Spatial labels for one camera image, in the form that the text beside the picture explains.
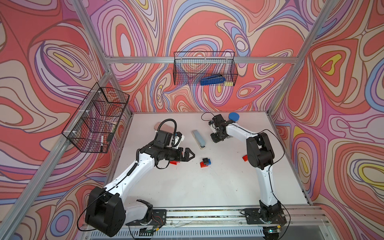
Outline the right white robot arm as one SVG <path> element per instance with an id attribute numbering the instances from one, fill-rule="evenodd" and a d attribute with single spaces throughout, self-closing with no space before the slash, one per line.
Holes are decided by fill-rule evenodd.
<path id="1" fill-rule="evenodd" d="M 209 126 L 213 131 L 211 138 L 214 143 L 232 137 L 246 144 L 248 162 L 252 167 L 256 168 L 260 188 L 260 221 L 266 224 L 274 221 L 279 221 L 281 225 L 285 224 L 286 217 L 282 204 L 274 194 L 272 170 L 275 153 L 269 136 L 264 132 L 251 132 L 238 125 L 235 121 L 226 121 L 221 114 L 213 116 L 209 120 Z"/>

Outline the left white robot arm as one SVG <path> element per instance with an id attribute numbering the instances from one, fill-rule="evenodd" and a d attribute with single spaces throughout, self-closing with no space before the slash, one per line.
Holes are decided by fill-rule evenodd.
<path id="1" fill-rule="evenodd" d="M 159 161 L 189 162 L 195 156 L 190 148 L 146 146 L 138 149 L 136 160 L 122 174 L 105 187 L 91 191 L 84 210 L 85 223 L 109 237 L 132 222 L 150 224 L 153 205 L 140 199 L 126 205 L 130 191 Z"/>

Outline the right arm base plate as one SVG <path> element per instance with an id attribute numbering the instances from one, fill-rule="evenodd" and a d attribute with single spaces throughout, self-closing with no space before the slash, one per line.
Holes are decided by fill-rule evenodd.
<path id="1" fill-rule="evenodd" d="M 285 225 L 287 219 L 282 209 L 248 208 L 241 210 L 249 225 Z"/>

